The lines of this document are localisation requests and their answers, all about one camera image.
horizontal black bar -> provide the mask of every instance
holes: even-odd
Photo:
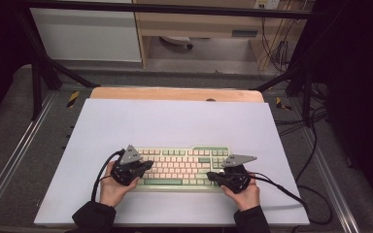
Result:
[[[259,9],[220,8],[220,7],[195,7],[155,4],[127,4],[104,2],[76,2],[53,0],[14,0],[14,2],[27,8],[84,10],[105,12],[138,12],[138,13],[164,13],[164,14],[188,14],[230,17],[275,17],[313,19],[323,17],[324,14],[310,12],[273,11]]]

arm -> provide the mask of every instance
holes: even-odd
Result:
[[[77,210],[72,219],[78,228],[67,233],[107,233],[114,226],[115,207],[120,203],[125,194],[136,187],[139,178],[132,181],[129,186],[124,186],[113,178],[111,174],[114,162],[107,166],[105,176],[101,181],[101,197],[99,203],[89,201]]]
[[[268,233],[268,222],[261,209],[259,201],[259,187],[255,179],[244,191],[234,194],[226,186],[220,187],[226,196],[230,197],[237,205],[238,211],[234,215],[239,233]]]

spacebar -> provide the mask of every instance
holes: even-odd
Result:
[[[146,179],[145,185],[182,185],[183,180]]]

keyboard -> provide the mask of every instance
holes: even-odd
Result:
[[[219,172],[230,155],[229,147],[214,146],[135,149],[142,161],[153,161],[135,191],[220,191],[207,172]]]

forearm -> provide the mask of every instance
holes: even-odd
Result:
[[[107,233],[114,225],[116,213],[112,207],[89,201],[72,216],[78,228],[67,233]]]
[[[269,225],[260,206],[234,215],[239,233],[269,233]]]

